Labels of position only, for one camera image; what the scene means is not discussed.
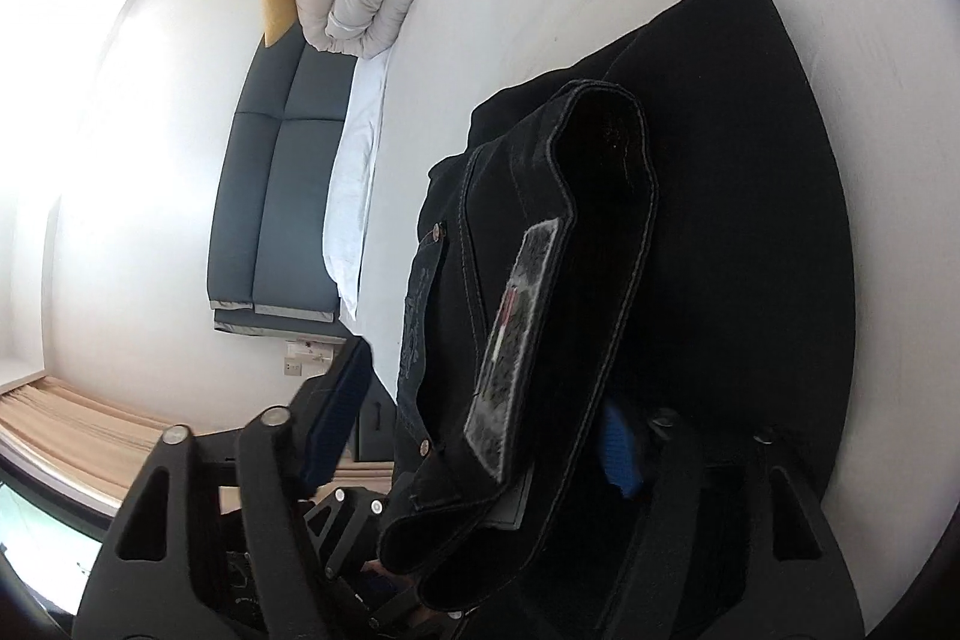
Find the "person's left hand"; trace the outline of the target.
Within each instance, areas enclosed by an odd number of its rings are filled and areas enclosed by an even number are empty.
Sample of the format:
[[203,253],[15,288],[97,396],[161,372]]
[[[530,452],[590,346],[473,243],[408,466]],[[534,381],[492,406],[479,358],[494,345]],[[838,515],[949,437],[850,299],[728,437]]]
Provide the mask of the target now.
[[[363,570],[363,572],[373,572],[377,576],[381,576],[381,578],[386,578],[394,587],[399,587],[401,590],[407,587],[413,588],[416,585],[415,576],[395,575],[395,573],[389,572],[386,567],[381,564],[381,560],[379,559],[366,560],[361,570]],[[420,601],[415,601],[415,609],[409,617],[409,626],[420,626],[420,624],[425,624],[428,620],[436,619],[436,617],[441,617],[441,612],[433,611],[427,608],[427,606],[423,606]]]

